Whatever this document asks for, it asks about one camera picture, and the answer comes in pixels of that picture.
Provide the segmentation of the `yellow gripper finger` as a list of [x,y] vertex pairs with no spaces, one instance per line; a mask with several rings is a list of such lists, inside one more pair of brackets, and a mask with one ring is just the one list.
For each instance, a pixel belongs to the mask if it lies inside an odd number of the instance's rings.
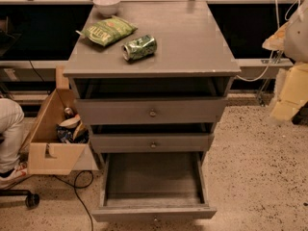
[[269,116],[279,121],[291,120],[307,102],[308,64],[296,64],[289,70],[280,69]]

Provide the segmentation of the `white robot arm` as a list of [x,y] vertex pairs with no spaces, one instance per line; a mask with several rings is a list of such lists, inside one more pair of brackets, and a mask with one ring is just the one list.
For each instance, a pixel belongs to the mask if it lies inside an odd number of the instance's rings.
[[277,120],[291,120],[308,102],[308,0],[264,42],[263,47],[282,50],[295,61],[287,72],[277,75],[270,112],[270,116]]

